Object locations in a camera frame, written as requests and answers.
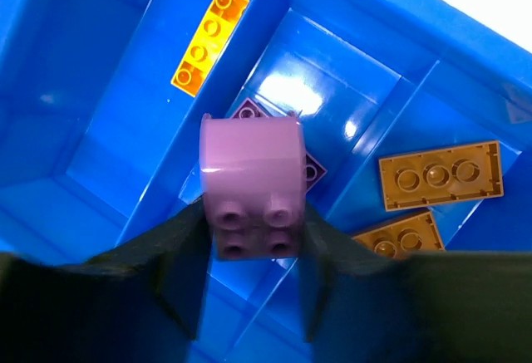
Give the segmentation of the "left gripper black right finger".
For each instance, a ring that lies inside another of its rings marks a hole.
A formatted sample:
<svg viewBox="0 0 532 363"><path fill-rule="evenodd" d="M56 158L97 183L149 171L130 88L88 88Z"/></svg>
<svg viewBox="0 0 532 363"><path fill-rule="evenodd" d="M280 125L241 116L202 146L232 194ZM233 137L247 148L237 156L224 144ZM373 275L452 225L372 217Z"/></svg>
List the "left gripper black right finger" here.
<svg viewBox="0 0 532 363"><path fill-rule="evenodd" d="M308 207L298 259L315 362L528 362L528 253L382 257Z"/></svg>

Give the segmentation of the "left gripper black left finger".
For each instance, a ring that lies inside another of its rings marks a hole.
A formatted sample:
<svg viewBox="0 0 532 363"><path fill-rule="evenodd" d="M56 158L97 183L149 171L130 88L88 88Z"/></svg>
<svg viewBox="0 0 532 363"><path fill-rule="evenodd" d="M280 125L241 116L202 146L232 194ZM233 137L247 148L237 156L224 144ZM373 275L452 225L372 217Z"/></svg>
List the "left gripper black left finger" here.
<svg viewBox="0 0 532 363"><path fill-rule="evenodd" d="M211 252L201 201L81 264L1 256L4 362L184 362Z"/></svg>

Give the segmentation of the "orange lego plate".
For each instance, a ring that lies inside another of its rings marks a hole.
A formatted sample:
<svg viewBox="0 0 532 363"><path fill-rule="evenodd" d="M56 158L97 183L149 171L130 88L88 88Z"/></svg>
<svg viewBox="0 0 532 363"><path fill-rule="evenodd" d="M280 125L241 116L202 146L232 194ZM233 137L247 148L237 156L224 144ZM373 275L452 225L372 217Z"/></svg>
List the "orange lego plate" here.
<svg viewBox="0 0 532 363"><path fill-rule="evenodd" d="M504 194L496 140L387 156L378 166L387 212Z"/></svg>
<svg viewBox="0 0 532 363"><path fill-rule="evenodd" d="M395 259L445 249L436 220L426 208L379 223L352 239L378 255Z"/></svg>

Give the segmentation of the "purple oval lego blue print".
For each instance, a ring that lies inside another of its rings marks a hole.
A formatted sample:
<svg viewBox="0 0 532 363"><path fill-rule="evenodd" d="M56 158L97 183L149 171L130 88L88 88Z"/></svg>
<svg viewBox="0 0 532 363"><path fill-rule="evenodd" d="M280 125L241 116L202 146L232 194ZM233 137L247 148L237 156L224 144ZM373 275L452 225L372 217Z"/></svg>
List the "purple oval lego blue print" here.
<svg viewBox="0 0 532 363"><path fill-rule="evenodd" d="M223 260L298 255L306 194L298 117L214 119L199 138L204 209Z"/></svg>

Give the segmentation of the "purple lego brick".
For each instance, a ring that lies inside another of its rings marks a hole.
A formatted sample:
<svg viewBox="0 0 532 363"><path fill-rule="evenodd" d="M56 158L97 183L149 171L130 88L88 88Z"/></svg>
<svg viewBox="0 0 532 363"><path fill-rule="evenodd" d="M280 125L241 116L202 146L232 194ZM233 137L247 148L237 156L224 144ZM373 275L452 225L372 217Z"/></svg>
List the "purple lego brick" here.
<svg viewBox="0 0 532 363"><path fill-rule="evenodd" d="M271 117L257 102L246 97L238 108L230 115L232 119L249 119ZM307 151L305 164L305 177L307 191L317 184L327 173L327 170Z"/></svg>

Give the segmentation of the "yellow lego brick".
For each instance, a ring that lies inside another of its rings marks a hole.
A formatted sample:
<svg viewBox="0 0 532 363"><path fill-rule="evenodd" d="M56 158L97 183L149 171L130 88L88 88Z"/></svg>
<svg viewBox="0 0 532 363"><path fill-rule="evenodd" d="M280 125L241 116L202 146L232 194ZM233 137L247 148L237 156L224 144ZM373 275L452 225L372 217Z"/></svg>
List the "yellow lego brick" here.
<svg viewBox="0 0 532 363"><path fill-rule="evenodd" d="M244 14L249 0L211 0L171 84L196 97Z"/></svg>

